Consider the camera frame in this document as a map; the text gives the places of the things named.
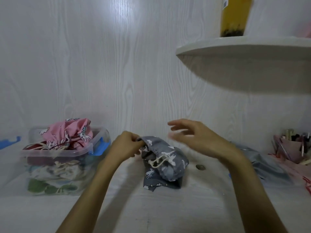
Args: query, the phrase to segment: yellow bottle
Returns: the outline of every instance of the yellow bottle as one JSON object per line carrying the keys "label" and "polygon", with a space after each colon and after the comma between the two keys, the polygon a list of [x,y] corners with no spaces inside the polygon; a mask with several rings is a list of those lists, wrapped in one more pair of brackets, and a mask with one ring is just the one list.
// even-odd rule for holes
{"label": "yellow bottle", "polygon": [[223,0],[221,37],[243,36],[252,0]]}

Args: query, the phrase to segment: hand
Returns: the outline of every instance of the hand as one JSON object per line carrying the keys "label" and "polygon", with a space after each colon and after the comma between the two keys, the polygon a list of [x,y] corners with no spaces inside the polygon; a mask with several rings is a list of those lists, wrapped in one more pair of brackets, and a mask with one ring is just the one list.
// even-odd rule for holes
{"label": "hand", "polygon": [[138,150],[145,145],[144,141],[136,141],[139,135],[124,131],[112,143],[108,156],[122,163],[130,157],[134,157]]}
{"label": "hand", "polygon": [[221,161],[230,160],[235,154],[241,154],[234,144],[217,135],[201,122],[179,119],[167,124],[172,126],[172,131],[183,129],[178,133],[170,132],[169,138],[184,143],[201,154]]}

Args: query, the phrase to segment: plastic storage box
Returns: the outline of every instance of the plastic storage box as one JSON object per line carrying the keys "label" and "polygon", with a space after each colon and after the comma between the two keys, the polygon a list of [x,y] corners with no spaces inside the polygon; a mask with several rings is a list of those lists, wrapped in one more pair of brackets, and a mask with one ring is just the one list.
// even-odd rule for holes
{"label": "plastic storage box", "polygon": [[[29,131],[29,143],[42,141],[35,127]],[[110,145],[109,132],[92,127],[93,139],[77,150],[21,150],[26,167],[27,190],[33,195],[79,194],[93,178],[97,165]]]}

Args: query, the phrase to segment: white shelf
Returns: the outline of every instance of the white shelf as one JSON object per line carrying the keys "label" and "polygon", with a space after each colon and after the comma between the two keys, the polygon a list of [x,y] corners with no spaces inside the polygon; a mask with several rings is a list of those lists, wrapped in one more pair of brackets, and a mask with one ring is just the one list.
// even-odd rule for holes
{"label": "white shelf", "polygon": [[254,38],[208,39],[179,47],[176,55],[201,55],[247,59],[311,60],[311,39]]}

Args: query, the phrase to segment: white label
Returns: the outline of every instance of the white label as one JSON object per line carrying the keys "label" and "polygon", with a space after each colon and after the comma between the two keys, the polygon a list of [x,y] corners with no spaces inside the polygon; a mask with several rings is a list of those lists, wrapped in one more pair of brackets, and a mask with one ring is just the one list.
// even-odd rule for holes
{"label": "white label", "polygon": [[229,0],[223,0],[222,2],[222,9],[226,8],[228,6]]}

